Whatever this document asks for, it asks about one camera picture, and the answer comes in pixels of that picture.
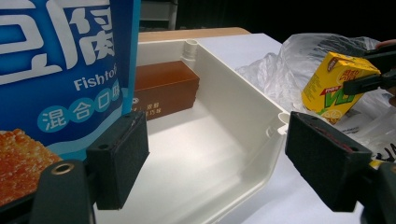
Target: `transparent plastic bag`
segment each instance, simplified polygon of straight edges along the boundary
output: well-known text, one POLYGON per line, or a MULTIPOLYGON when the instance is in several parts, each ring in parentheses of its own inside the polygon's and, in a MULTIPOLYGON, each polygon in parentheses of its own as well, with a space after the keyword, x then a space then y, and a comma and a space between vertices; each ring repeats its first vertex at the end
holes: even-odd
MULTIPOLYGON (((359 57, 367 49, 374 49, 376 43, 377 40, 364 36, 292 35, 282 44, 277 55, 268 53, 252 64, 236 68, 236 72, 287 111, 318 117, 304 108, 301 92, 326 54, 333 51, 359 57)), ((390 149, 393 139, 396 139, 396 133, 392 131, 396 122, 389 122, 393 118, 391 111, 395 109, 388 103, 390 96, 384 90, 364 93, 333 127, 371 149, 374 157, 391 160, 392 155, 396 156, 396 149, 390 149), (375 124, 379 128, 371 129, 375 124)))

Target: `brown box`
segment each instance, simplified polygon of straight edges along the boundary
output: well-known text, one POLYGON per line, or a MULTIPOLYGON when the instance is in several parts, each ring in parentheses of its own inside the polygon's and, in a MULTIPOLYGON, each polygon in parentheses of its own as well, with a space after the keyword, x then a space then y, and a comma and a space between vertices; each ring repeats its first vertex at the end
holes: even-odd
POLYGON ((192 108, 199 77, 182 61, 136 67, 132 110, 147 120, 192 108))

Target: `white container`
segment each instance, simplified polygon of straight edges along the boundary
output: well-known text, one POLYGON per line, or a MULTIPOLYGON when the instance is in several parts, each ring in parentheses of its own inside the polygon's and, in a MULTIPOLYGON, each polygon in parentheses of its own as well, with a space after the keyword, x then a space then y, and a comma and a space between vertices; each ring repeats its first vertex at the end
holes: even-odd
MULTIPOLYGON (((185 40, 139 43, 137 65, 180 60, 185 40)), ((120 211, 98 224, 216 223, 265 187, 289 113, 198 45, 192 109, 148 121, 150 154, 120 211)))

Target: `yellow tea box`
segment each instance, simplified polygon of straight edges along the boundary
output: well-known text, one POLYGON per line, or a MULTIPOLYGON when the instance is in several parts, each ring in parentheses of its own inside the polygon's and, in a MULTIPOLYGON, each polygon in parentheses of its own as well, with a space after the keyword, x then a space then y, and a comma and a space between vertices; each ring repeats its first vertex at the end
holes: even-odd
POLYGON ((363 95, 345 95, 343 83, 374 74, 380 71, 368 60, 330 51, 302 91, 303 104, 335 124, 363 95))

